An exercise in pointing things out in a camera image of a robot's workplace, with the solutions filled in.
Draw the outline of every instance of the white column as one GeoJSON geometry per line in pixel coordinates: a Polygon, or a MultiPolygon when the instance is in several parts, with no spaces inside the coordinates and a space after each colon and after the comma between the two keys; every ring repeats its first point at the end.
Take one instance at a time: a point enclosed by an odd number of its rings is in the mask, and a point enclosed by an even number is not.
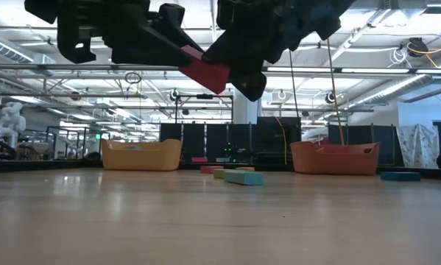
{"type": "Polygon", "coordinates": [[[261,99],[251,102],[236,88],[233,91],[233,123],[257,124],[261,113],[261,99]]]}

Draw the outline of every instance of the floor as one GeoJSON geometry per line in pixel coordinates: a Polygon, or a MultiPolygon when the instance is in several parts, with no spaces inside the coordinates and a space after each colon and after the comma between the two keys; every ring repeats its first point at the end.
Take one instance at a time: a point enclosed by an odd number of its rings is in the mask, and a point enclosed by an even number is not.
{"type": "Polygon", "coordinates": [[[441,182],[0,174],[0,264],[441,265],[441,182]]]}

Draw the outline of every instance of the white curtain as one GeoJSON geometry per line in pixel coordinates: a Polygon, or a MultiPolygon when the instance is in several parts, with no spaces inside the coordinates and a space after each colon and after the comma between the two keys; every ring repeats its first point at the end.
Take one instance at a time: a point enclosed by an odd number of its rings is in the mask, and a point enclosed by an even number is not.
{"type": "Polygon", "coordinates": [[[405,167],[438,168],[436,159],[440,154],[440,140],[437,127],[402,126],[397,128],[397,134],[405,167]]]}

